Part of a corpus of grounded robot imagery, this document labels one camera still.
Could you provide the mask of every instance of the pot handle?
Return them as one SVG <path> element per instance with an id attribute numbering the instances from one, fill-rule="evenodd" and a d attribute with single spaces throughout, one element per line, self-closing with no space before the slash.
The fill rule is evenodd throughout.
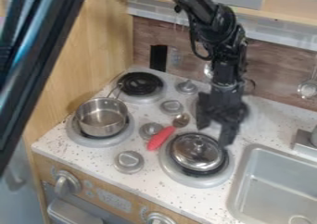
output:
<path id="1" fill-rule="evenodd" d="M 120 95 L 120 93 L 121 93 L 121 88 L 122 88 L 122 86 L 123 86 L 123 83 L 119 83 L 117 86 L 115 86 L 114 88 L 112 88 L 111 89 L 111 91 L 110 91 L 110 93 L 106 96 L 106 98 L 109 98 L 111 95 L 112 95 L 112 93 L 116 90 L 116 89 L 120 89 L 119 90 L 119 92 L 118 92 L 118 94 L 117 94 L 117 96 L 116 96 L 116 99 L 118 99 L 119 98 L 119 95 Z"/>
<path id="2" fill-rule="evenodd" d="M 154 135 L 147 144 L 147 150 L 153 151 L 161 147 L 165 141 L 175 132 L 175 127 L 169 126 Z"/>

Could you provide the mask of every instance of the silver pot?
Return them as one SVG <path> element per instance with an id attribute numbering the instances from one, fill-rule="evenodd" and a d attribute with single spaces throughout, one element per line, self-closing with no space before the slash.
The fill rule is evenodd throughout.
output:
<path id="1" fill-rule="evenodd" d="M 211 172 L 223 164 L 224 151 L 213 138 L 185 133 L 170 141 L 170 155 L 181 167 L 194 172 Z"/>
<path id="2" fill-rule="evenodd" d="M 81 130 L 94 137 L 108 137 L 120 132 L 127 116 L 128 108 L 122 101 L 107 97 L 89 100 L 75 113 Z"/>

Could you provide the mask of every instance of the speckled countertop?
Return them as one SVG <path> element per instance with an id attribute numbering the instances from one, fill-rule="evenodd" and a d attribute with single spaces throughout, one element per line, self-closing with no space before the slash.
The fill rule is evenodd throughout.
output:
<path id="1" fill-rule="evenodd" d="M 200 223 L 229 224 L 239 223 L 226 208 L 226 199 L 230 192 L 233 177 L 239 159 L 246 146 L 260 143 L 271 148 L 293 153 L 291 141 L 297 129 L 311 131 L 317 122 L 317 113 L 288 106 L 254 96 L 245 98 L 250 106 L 251 114 L 243 124 L 235 143 L 229 147 L 235 158 L 234 175 L 222 185 L 209 189 L 189 188 L 171 180 L 160 168 L 158 151 L 148 152 L 146 143 L 139 137 L 139 127 L 147 122 L 155 121 L 169 125 L 172 118 L 162 114 L 157 108 L 164 100 L 177 98 L 185 111 L 191 107 L 197 96 L 181 95 L 174 89 L 175 83 L 184 78 L 151 71 L 168 80 L 167 96 L 150 105 L 134 105 L 127 103 L 135 120 L 133 135 L 124 143 L 109 148 L 89 148 L 70 140 L 65 131 L 66 123 L 60 123 L 39 141 L 33 144 L 35 153 L 50 157 L 58 162 L 70 165 L 82 172 L 114 184 L 124 190 L 140 195 L 154 203 L 163 205 L 177 213 L 181 213 Z M 208 91 L 207 84 L 195 81 L 200 91 Z M 96 96 L 106 96 L 111 85 Z M 178 132 L 197 131 L 195 120 Z M 217 136 L 219 130 L 211 126 L 202 132 Z M 145 158 L 145 167 L 133 175 L 119 173 L 113 167 L 113 158 L 122 151 L 134 150 Z"/>

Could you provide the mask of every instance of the metal sink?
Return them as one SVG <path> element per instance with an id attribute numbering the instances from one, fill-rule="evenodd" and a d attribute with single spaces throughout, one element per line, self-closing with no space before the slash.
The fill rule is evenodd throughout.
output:
<path id="1" fill-rule="evenodd" d="M 317 163 L 251 145 L 241 158 L 227 208 L 246 224 L 316 224 Z"/>

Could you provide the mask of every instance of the stove knob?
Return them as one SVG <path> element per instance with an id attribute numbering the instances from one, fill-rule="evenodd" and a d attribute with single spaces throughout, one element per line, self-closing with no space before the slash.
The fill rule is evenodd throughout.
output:
<path id="1" fill-rule="evenodd" d="M 60 170 L 56 175 L 55 193 L 59 197 L 65 197 L 68 194 L 79 193 L 82 186 L 78 179 L 66 170 Z"/>
<path id="2" fill-rule="evenodd" d="M 176 224 L 176 222 L 160 213 L 150 213 L 147 217 L 146 224 Z"/>

